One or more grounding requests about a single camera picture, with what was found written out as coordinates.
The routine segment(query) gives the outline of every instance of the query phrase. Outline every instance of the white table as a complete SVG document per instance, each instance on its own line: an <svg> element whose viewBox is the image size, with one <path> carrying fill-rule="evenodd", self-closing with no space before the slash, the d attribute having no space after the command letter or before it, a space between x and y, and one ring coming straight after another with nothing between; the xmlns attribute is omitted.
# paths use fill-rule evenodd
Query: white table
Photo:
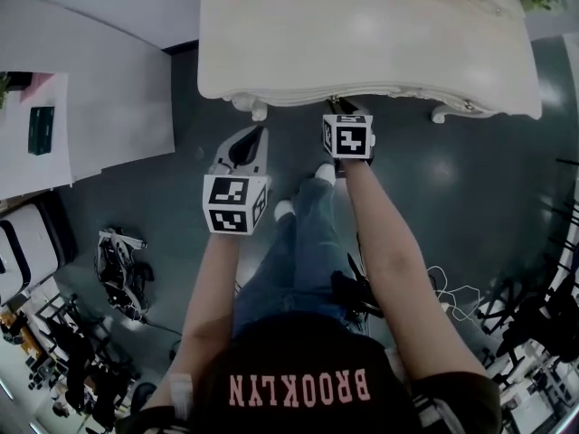
<svg viewBox="0 0 579 434"><path fill-rule="evenodd" d="M436 121L451 111L540 118L523 19L497 9L480 0L202 0L199 90L286 107L359 94L437 99L451 108Z"/></svg>
<svg viewBox="0 0 579 434"><path fill-rule="evenodd" d="M25 102L10 92L0 124L0 199L72 182L66 127L68 75L56 74ZM52 152L28 154L28 125L33 107L53 106Z"/></svg>

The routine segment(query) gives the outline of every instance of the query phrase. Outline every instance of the white sneaker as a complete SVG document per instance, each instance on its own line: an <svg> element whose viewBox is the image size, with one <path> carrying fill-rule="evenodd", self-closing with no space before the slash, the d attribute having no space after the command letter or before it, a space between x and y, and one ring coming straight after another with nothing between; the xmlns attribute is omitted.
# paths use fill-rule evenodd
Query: white sneaker
<svg viewBox="0 0 579 434"><path fill-rule="evenodd" d="M336 169L332 164L322 164L316 171L316 178L326 180L326 182L334 186L336 184Z"/></svg>
<svg viewBox="0 0 579 434"><path fill-rule="evenodd" d="M275 209L273 210L273 218L275 219L275 222L278 222L281 217L288 213L296 215L296 211L294 210L291 201L284 199L281 200L277 206L275 206Z"/></svg>

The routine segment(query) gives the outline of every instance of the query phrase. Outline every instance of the green book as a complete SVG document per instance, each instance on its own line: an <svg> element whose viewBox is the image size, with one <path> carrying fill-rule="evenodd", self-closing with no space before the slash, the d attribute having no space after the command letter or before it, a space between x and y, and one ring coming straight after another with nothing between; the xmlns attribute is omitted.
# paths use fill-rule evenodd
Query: green book
<svg viewBox="0 0 579 434"><path fill-rule="evenodd" d="M28 128L28 153L35 156L52 151L52 123L54 107L31 108Z"/></svg>

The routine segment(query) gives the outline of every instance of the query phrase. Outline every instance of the person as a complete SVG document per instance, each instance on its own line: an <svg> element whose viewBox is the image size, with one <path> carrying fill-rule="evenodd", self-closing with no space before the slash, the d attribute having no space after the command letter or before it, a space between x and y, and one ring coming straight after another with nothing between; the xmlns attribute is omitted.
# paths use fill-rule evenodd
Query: person
<svg viewBox="0 0 579 434"><path fill-rule="evenodd" d="M333 226L334 166L274 211L278 235L235 298L240 238L211 236L167 375L118 434L364 429L498 433L497 385L432 290L416 239L364 161L344 161L373 294L405 369L350 332L330 278L351 276Z"/></svg>

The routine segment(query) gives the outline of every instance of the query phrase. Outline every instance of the cable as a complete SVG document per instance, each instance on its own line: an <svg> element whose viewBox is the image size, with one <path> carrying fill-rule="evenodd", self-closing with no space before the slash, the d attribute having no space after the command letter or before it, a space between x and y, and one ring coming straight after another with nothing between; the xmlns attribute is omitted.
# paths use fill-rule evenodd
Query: cable
<svg viewBox="0 0 579 434"><path fill-rule="evenodd" d="M446 273L444 273L444 270L442 269L442 267L439 267L438 265L433 265L432 267L429 267L426 269L426 273L428 273L429 271L431 271L432 269L438 269L441 271L442 276L444 277L444 286L442 287L442 291L445 291L446 288L449 286L449 279L446 278ZM442 296L442 293L440 293L438 295L438 299L440 299Z"/></svg>
<svg viewBox="0 0 579 434"><path fill-rule="evenodd" d="M158 328L158 329L162 329L162 330L164 330L164 331L168 331L169 333L173 333L173 334L178 335L178 336L182 336L181 333L179 333L178 331L175 331L174 329L167 328L166 326L157 325L157 324L155 324L155 323L149 322L148 319L147 319L145 316L143 316L143 317L141 318L141 323L144 323L145 325L149 325L149 326L151 326L151 327L153 327L153 328Z"/></svg>
<svg viewBox="0 0 579 434"><path fill-rule="evenodd" d="M474 288L474 287L469 286L469 285L465 285L465 286L462 286L460 288L451 289L450 291L447 291L446 288L449 286L449 280L446 277L446 273L444 272L442 267L439 267L438 265L434 265L432 267L429 267L426 270L426 272L428 273L432 269L440 270L442 273L442 276L444 277L444 287L442 289L435 289L434 292L438 293L438 299L440 299L443 294L446 294L446 295L452 297L452 301L454 302L454 304L448 304L447 303L448 306L452 308L452 317L458 322L463 322L465 320L469 320L473 325L475 325L480 331L482 331L484 333L484 330L479 326L479 324L477 322L475 322L472 318L470 318L470 316L472 316L472 314L474 314L480 306L480 302L481 302L480 289ZM477 293L477 305L468 314L466 314L461 308L459 308L457 306L456 296L453 294L453 293L457 293L459 291L462 291L463 289L472 289L473 291L476 291L476 293ZM462 314L462 317L456 316L457 311ZM493 341L496 341L498 343L502 343L502 341L498 340L493 335L487 335L487 336L490 337Z"/></svg>

